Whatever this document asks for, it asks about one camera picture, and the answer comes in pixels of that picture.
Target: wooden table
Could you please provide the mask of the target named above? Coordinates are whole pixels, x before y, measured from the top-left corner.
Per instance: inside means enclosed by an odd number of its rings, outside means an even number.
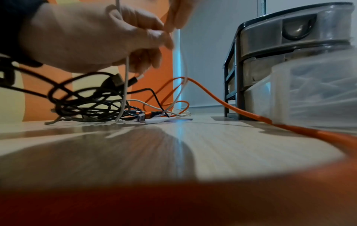
[[[353,154],[260,122],[0,125],[8,225],[357,225]]]

